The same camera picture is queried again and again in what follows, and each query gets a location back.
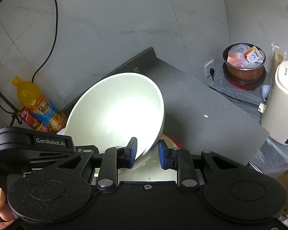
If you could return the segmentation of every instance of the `black plug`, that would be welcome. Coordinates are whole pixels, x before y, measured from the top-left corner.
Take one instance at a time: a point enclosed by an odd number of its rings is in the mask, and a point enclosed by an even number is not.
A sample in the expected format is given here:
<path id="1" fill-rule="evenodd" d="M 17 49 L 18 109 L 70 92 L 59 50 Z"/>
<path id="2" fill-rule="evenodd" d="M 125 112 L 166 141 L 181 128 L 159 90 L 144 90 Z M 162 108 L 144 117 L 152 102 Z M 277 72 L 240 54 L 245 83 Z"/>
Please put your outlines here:
<path id="1" fill-rule="evenodd" d="M 212 76 L 212 80 L 214 81 L 214 69 L 210 68 L 209 73 Z"/>

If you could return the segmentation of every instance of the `white air fryer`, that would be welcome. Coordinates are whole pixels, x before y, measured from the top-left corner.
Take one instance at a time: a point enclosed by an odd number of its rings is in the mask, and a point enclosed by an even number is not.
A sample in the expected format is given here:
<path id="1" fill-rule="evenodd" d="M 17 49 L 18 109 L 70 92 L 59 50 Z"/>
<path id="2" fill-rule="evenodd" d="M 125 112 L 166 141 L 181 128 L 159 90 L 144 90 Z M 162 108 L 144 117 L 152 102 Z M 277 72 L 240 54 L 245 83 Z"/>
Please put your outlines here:
<path id="1" fill-rule="evenodd" d="M 288 145 L 288 61 L 282 62 L 275 73 L 266 105 L 260 104 L 258 111 L 261 125 L 275 141 Z"/>

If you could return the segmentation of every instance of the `brown pot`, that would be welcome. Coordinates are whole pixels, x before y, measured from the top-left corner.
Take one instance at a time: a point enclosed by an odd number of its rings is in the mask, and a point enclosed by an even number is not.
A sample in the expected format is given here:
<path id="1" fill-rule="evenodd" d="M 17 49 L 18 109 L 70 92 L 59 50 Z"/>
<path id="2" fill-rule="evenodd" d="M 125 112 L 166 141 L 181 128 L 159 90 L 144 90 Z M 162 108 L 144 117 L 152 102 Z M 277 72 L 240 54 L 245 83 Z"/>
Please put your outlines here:
<path id="1" fill-rule="evenodd" d="M 238 43 L 238 44 L 245 44 L 248 45 L 250 47 L 253 47 L 254 45 L 252 44 L 248 44 L 248 43 Z M 231 64 L 229 64 L 227 62 L 227 58 L 228 58 L 228 52 L 229 50 L 238 44 L 234 44 L 229 46 L 228 48 L 225 49 L 225 51 L 223 52 L 223 59 L 226 63 L 226 69 L 227 71 L 230 73 L 230 75 L 237 81 L 241 81 L 241 82 L 247 82 L 247 83 L 257 83 L 260 81 L 260 79 L 263 77 L 263 73 L 264 73 L 264 62 L 266 61 L 266 55 L 264 55 L 264 60 L 263 63 L 255 68 L 252 69 L 244 69 L 244 68 L 239 68 L 239 67 L 234 67 Z"/>

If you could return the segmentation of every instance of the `yellow bottle cap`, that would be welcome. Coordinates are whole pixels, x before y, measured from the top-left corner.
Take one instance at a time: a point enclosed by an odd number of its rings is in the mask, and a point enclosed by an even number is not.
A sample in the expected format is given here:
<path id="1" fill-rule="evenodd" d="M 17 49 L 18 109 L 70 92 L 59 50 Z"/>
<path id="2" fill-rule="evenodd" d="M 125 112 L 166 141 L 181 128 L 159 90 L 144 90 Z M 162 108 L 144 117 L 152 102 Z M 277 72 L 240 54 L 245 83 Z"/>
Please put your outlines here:
<path id="1" fill-rule="evenodd" d="M 16 76 L 15 79 L 13 79 L 12 83 L 13 85 L 16 85 L 19 81 L 20 81 L 20 78 Z"/>

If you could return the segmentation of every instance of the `human hand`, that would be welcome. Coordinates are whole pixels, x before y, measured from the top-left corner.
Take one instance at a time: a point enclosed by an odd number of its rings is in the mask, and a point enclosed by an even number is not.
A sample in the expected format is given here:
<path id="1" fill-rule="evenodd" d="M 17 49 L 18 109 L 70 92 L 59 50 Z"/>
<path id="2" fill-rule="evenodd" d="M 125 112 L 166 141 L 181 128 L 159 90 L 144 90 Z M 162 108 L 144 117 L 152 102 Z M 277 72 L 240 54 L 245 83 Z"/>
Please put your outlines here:
<path id="1" fill-rule="evenodd" d="M 0 230 L 11 225 L 15 220 L 15 216 L 9 205 L 5 203 L 5 194 L 2 189 L 0 189 L 0 217 L 6 222 L 0 222 Z"/>

